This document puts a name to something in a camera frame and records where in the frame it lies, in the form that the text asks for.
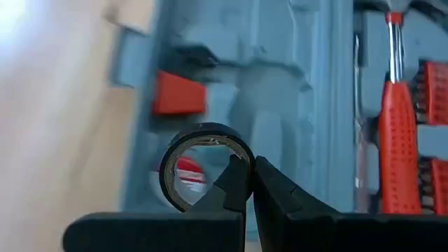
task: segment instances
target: screwdriver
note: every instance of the screwdriver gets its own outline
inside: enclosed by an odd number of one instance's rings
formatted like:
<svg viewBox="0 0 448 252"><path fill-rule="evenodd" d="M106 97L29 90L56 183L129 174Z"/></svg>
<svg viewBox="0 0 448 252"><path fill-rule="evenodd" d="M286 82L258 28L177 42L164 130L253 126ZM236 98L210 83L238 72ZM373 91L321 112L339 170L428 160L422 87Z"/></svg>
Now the screwdriver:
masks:
<svg viewBox="0 0 448 252"><path fill-rule="evenodd" d="M389 81L379 114L381 192L385 214L420 214L417 137L412 98L403 80L403 13L388 12Z"/></svg>

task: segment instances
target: tool case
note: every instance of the tool case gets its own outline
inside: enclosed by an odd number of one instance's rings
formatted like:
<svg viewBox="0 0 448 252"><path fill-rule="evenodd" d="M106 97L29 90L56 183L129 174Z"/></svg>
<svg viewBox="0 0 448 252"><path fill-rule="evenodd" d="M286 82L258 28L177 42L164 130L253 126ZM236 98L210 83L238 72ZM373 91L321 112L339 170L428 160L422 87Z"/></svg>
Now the tool case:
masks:
<svg viewBox="0 0 448 252"><path fill-rule="evenodd" d="M265 156L336 210L379 213L376 125L389 69L383 12L352 0L156 0L153 8L149 34L122 28L111 69L114 83L137 93L122 211L177 212L163 198L155 175L163 153L186 124L216 122L236 130L254 155ZM413 92L418 92L420 59L448 61L448 22L419 8L406 13L403 27L405 76ZM356 87L354 34L360 43ZM178 64L173 52L180 50L219 63L193 71ZM205 114L152 115L161 70L203 84ZM419 159L448 160L446 139L447 126L418 125ZM215 155L205 158L222 162ZM448 180L447 172L436 172L436 180ZM448 206L444 183L436 189L441 195L436 202ZM257 239L253 204L247 205L246 237Z"/></svg>

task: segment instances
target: electrical tape roll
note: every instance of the electrical tape roll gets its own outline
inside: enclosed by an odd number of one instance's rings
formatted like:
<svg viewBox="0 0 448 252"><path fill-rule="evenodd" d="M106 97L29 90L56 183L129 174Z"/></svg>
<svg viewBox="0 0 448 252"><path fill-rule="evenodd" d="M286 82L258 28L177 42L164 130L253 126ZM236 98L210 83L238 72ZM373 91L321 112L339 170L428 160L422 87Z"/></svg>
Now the electrical tape roll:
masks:
<svg viewBox="0 0 448 252"><path fill-rule="evenodd" d="M160 163L159 181L163 195L179 211L187 211L191 204L186 202L174 188L176 163L182 154L193 146L227 146L247 163L249 174L253 171L255 158L251 149L232 128L216 122L197 123L180 131L169 143L168 150Z"/></svg>

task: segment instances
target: light wooden floor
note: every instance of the light wooden floor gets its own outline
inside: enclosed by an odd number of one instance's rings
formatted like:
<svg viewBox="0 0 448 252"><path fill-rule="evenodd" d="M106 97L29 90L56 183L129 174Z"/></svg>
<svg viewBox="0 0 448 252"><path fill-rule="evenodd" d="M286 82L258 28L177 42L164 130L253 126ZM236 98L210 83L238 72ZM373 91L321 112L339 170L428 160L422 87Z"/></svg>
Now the light wooden floor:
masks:
<svg viewBox="0 0 448 252"><path fill-rule="evenodd" d="M116 207L134 94L105 78L108 3L0 0L0 251L60 251Z"/></svg>

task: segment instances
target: red tool handle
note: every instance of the red tool handle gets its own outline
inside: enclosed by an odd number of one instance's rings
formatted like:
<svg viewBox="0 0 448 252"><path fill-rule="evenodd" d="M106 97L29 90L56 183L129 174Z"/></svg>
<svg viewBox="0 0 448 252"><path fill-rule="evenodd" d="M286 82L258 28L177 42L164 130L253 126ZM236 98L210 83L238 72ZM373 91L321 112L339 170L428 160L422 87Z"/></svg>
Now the red tool handle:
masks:
<svg viewBox="0 0 448 252"><path fill-rule="evenodd" d="M387 82L379 115L381 190L386 214L420 214L415 114L405 82Z"/></svg>

